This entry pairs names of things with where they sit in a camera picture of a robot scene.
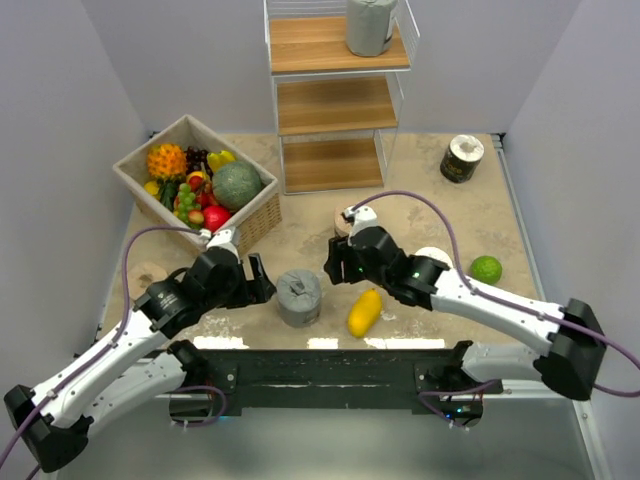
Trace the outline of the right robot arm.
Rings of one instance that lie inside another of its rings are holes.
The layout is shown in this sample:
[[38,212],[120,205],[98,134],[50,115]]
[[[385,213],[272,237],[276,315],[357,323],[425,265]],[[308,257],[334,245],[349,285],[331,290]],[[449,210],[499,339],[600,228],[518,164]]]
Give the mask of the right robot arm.
[[334,285],[367,280],[403,305],[461,316],[517,340],[514,346],[468,347],[445,369],[456,392],[491,380],[522,379],[571,400],[591,397],[606,346],[593,309],[583,301],[558,305],[472,281],[441,250],[407,254],[379,226],[330,239],[324,270]]

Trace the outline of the wicker basket with cloth liner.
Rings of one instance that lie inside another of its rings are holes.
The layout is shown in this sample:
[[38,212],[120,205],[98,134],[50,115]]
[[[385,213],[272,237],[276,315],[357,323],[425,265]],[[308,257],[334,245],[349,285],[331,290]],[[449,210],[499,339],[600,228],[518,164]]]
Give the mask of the wicker basket with cloth liner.
[[184,152],[190,146],[206,149],[209,153],[228,150],[234,154],[236,161],[245,161],[256,168],[263,185],[261,192],[237,212],[226,208],[232,217],[217,230],[235,226],[241,233],[240,253],[247,253],[281,222],[276,177],[202,122],[184,115],[114,165],[114,172],[134,195],[140,210],[155,223],[188,227],[174,215],[174,198],[181,183],[191,186],[202,211],[211,205],[221,206],[213,194],[212,180],[215,174],[210,168],[209,173],[205,170],[194,171],[178,180],[160,181],[150,177],[146,166],[147,152],[152,146],[164,143],[179,145]]

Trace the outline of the green netted melon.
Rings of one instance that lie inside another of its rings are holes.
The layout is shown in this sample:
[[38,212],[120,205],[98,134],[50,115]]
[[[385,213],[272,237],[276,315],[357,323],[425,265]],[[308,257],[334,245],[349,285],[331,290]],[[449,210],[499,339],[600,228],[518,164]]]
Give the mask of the green netted melon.
[[237,212],[253,200],[263,185],[256,168],[245,161],[236,161],[221,167],[212,180],[212,190],[217,202],[232,212]]

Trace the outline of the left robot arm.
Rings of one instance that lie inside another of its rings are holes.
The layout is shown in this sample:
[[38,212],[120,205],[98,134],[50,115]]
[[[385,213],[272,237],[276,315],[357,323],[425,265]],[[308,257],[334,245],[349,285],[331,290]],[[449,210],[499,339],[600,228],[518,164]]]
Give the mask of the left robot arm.
[[14,436],[1,457],[22,441],[42,473],[73,462],[109,420],[164,392],[196,392],[207,368],[181,331],[216,308],[244,308],[271,299],[275,287],[257,253],[248,279],[232,247],[213,246],[189,268],[149,285],[123,320],[49,379],[16,385],[3,398]]

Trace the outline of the brown roll left edge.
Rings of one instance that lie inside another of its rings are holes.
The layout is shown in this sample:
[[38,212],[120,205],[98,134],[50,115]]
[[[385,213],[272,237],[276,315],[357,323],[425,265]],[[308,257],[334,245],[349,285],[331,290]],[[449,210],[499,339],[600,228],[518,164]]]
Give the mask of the brown roll left edge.
[[128,291],[133,299],[139,298],[154,282],[164,280],[167,271],[149,261],[140,262],[130,267],[127,272]]

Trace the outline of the yellow mango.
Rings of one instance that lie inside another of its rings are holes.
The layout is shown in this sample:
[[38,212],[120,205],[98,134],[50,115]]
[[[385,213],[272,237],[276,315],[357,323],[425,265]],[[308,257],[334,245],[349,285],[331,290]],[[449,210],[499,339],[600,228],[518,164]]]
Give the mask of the yellow mango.
[[383,309],[381,295],[374,289],[365,291],[352,306],[347,329],[355,338],[363,338],[377,322]]

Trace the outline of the dark purple grapes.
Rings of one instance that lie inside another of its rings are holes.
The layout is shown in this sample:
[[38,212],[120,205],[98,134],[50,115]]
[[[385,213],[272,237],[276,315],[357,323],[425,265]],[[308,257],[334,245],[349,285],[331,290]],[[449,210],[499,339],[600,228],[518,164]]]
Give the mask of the dark purple grapes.
[[194,171],[205,170],[209,173],[209,167],[207,164],[207,156],[209,151],[206,149],[200,149],[196,147],[188,147],[185,150],[186,157],[186,173],[190,174]]

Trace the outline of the red yellow peach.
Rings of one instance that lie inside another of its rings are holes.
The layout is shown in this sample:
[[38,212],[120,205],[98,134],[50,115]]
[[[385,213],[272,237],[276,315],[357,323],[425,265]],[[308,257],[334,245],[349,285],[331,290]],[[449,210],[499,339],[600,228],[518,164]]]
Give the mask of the red yellow peach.
[[204,215],[201,210],[193,209],[187,214],[188,221],[194,225],[202,225],[204,223]]

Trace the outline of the brown roll centre table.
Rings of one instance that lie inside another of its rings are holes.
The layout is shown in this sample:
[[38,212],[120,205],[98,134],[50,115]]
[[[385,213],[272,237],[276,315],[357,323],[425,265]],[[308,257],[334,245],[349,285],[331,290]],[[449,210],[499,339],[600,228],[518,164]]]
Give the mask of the brown roll centre table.
[[344,212],[350,206],[336,207],[334,210],[334,233],[337,237],[347,237],[352,230],[353,224],[345,219]]

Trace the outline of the grey roll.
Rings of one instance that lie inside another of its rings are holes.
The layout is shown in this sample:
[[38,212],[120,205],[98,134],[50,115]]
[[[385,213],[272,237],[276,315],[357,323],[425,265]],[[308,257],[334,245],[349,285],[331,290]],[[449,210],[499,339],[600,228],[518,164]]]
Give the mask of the grey roll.
[[348,0],[346,45],[361,57],[377,57],[391,47],[397,0]]
[[290,327],[304,328],[319,319],[322,289],[318,277],[310,270],[283,273],[276,282],[276,299],[279,315]]

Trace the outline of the red apple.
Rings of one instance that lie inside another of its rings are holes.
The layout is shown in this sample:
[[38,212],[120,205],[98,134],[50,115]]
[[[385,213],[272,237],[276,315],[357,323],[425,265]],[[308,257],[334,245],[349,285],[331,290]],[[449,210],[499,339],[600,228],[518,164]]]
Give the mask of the red apple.
[[203,227],[211,232],[220,229],[231,217],[231,213],[222,206],[211,205],[203,211]]

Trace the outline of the green lime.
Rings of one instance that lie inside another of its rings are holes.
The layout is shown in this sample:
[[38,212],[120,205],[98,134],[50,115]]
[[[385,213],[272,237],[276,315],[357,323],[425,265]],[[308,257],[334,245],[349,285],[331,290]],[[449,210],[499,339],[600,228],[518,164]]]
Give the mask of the green lime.
[[475,258],[469,269],[469,274],[473,279],[488,285],[497,284],[502,278],[502,273],[501,262],[497,258],[488,255]]

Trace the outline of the black white roll centre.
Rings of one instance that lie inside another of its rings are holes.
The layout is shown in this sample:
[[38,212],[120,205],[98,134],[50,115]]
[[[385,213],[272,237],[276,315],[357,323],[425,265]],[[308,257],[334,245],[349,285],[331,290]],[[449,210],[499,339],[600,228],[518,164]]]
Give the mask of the black white roll centre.
[[416,256],[429,257],[434,260],[447,264],[450,268],[453,267],[453,261],[451,257],[442,249],[438,247],[423,247],[415,252]]

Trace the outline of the black white roll back corner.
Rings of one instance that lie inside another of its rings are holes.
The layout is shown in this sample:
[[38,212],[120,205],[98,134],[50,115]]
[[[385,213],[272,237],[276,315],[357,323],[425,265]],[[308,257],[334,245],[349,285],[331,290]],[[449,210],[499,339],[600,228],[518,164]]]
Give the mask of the black white roll back corner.
[[460,134],[453,137],[440,163],[440,173],[449,181],[464,183],[471,179],[482,161],[485,148],[473,135]]

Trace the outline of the green grape bunch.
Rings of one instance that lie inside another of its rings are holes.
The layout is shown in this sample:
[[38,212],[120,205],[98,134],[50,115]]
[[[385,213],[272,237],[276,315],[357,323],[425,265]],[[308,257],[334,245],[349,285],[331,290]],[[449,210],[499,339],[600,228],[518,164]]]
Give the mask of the green grape bunch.
[[187,218],[188,212],[193,209],[202,211],[201,205],[196,202],[196,194],[192,191],[191,186],[188,183],[181,183],[174,198],[174,215],[186,226],[199,230],[203,227],[203,224],[191,224]]

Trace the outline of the yellow bananas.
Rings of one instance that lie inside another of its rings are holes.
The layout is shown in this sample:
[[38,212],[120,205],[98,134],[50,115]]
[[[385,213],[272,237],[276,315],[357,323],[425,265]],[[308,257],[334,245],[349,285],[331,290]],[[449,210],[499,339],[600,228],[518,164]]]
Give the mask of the yellow bananas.
[[207,165],[213,174],[216,174],[222,167],[236,161],[236,157],[228,150],[210,152],[207,155]]

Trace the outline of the orange pineapple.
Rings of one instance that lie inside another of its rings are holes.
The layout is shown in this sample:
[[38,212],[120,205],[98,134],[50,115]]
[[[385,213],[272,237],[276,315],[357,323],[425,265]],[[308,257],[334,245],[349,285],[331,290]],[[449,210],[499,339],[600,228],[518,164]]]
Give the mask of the orange pineapple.
[[186,176],[186,154],[176,144],[154,145],[147,152],[146,166],[152,179],[160,181],[178,180]]

